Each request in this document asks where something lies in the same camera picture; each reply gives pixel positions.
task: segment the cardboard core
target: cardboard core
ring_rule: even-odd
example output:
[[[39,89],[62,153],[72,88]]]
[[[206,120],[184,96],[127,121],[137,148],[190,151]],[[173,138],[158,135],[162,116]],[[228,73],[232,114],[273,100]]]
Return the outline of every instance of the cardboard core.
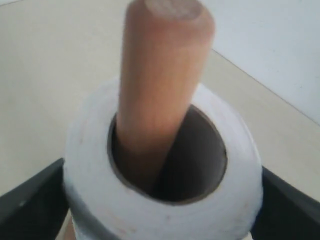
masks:
[[[107,152],[118,178],[133,190],[168,204],[186,204],[205,198],[218,188],[227,168],[227,152],[217,129],[191,105],[180,126],[165,165],[151,192],[128,182],[117,168],[115,118],[110,125]]]

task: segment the wooden rod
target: wooden rod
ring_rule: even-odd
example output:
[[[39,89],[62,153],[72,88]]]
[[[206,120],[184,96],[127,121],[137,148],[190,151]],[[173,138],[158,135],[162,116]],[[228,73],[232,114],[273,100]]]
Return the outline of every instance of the wooden rod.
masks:
[[[134,0],[127,8],[115,152],[121,173],[144,191],[174,142],[214,32],[197,0]]]

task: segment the white toilet paper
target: white toilet paper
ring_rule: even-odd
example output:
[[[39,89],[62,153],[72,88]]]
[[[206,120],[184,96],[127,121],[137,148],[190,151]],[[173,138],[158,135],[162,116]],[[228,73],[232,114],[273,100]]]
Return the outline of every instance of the white toilet paper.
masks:
[[[241,117],[200,84],[192,98],[223,140],[227,165],[218,188],[185,204],[161,202],[124,184],[108,152],[119,81],[85,102],[69,129],[64,185],[78,240],[238,240],[262,203],[259,154]]]

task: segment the toilet paper roll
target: toilet paper roll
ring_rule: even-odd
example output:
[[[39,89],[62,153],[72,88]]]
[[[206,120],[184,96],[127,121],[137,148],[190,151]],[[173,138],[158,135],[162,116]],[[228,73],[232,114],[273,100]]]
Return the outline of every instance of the toilet paper roll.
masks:
[[[117,170],[112,136],[118,97],[119,81],[106,82],[68,132],[64,186],[77,240],[244,238],[261,207],[262,166],[241,117],[200,84],[191,102],[195,111],[177,136],[178,154],[171,156],[181,159],[180,170],[166,178],[158,192],[163,198],[156,198]],[[172,198],[163,194],[170,189]]]

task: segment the beige floor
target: beige floor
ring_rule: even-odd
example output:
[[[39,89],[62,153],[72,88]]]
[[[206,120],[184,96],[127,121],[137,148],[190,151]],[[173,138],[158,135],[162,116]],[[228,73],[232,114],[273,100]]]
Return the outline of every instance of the beige floor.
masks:
[[[119,73],[128,2],[0,7],[0,195],[63,156],[77,107]],[[263,164],[320,201],[320,126],[214,51],[202,81],[243,116]]]

